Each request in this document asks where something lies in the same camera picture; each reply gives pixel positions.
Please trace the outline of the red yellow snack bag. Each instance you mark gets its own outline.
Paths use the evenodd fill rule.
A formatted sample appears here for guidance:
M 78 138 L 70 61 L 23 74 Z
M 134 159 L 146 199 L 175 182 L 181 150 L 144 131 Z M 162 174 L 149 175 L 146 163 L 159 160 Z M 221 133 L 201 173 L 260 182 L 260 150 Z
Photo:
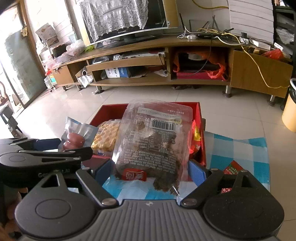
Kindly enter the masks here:
M 202 137 L 200 129 L 195 120 L 192 122 L 192 135 L 189 145 L 189 157 L 197 162 L 202 162 Z

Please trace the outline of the yellow trash bin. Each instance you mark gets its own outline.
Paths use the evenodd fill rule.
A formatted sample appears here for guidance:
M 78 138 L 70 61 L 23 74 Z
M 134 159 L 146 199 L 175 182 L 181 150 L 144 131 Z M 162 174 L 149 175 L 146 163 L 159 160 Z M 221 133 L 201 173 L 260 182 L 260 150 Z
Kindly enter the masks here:
M 291 131 L 296 132 L 296 100 L 295 100 L 295 78 L 290 80 L 287 102 L 282 113 L 282 122 Z

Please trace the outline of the television with lace cover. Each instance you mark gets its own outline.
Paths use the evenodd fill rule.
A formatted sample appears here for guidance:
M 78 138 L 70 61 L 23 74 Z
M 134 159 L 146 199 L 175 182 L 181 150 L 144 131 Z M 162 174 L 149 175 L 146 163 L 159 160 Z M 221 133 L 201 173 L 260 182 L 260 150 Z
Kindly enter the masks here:
M 77 1 L 86 45 L 147 31 L 179 27 L 176 1 Z

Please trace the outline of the orange plastic bag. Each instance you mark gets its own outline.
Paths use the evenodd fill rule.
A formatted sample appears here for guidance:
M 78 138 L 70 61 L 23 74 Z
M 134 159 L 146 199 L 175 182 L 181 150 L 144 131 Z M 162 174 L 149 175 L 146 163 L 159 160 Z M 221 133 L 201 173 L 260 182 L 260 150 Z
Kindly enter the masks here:
M 228 51 L 178 51 L 173 60 L 173 72 L 178 79 L 228 81 Z

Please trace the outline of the vacuum packed sausages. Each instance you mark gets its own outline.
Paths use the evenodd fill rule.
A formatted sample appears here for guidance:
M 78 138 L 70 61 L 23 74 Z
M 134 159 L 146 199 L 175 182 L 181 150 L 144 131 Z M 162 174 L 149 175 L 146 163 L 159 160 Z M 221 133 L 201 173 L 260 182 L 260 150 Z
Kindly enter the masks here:
M 81 123 L 73 118 L 67 117 L 65 130 L 58 146 L 59 151 L 74 150 L 83 147 L 91 147 L 98 127 Z

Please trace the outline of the black metal shelf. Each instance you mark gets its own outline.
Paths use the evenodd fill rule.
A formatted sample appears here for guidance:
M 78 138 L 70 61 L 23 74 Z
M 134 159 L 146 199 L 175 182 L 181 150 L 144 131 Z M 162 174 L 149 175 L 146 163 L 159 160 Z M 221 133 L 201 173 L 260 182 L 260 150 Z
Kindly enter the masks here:
M 295 61 L 295 1 L 272 1 L 274 46 Z

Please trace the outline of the red cardboard box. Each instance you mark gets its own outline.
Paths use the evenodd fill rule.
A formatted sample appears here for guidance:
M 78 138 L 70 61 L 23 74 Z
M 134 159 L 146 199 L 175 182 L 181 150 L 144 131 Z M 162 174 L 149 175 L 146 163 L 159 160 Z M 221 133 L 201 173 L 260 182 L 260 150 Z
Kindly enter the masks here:
M 91 121 L 98 127 L 108 120 L 121 120 L 119 152 L 130 163 L 139 164 L 151 158 L 173 165 L 180 161 L 186 165 L 192 135 L 192 122 L 196 121 L 202 137 L 202 166 L 206 166 L 204 131 L 198 102 L 161 102 L 133 100 L 125 104 L 103 105 Z

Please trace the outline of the wooden tv stand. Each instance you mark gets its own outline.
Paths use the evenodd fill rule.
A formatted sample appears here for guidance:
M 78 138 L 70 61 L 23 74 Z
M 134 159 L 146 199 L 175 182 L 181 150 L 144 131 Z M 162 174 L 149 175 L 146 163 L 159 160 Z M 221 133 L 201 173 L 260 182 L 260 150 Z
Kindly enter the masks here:
M 250 47 L 228 46 L 217 40 L 175 37 L 103 47 L 71 58 L 52 69 L 57 84 L 78 85 L 76 74 L 86 69 L 93 86 L 219 85 L 224 95 L 239 88 L 284 98 L 293 66 L 263 56 Z

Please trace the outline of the blue white appliance box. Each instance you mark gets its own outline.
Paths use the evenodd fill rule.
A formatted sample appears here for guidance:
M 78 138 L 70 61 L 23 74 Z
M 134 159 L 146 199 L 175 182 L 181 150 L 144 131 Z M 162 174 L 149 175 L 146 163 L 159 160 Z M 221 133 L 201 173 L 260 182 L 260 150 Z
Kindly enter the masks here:
M 129 78 L 130 71 L 127 67 L 105 69 L 108 78 Z

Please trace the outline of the waffle snack bag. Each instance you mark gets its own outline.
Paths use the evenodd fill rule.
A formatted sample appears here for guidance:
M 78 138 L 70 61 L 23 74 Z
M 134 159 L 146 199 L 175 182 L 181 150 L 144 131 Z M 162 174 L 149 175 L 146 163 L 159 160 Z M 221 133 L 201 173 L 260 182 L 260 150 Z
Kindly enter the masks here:
M 112 153 L 118 137 L 121 120 L 107 120 L 98 126 L 91 148 L 94 154 Z

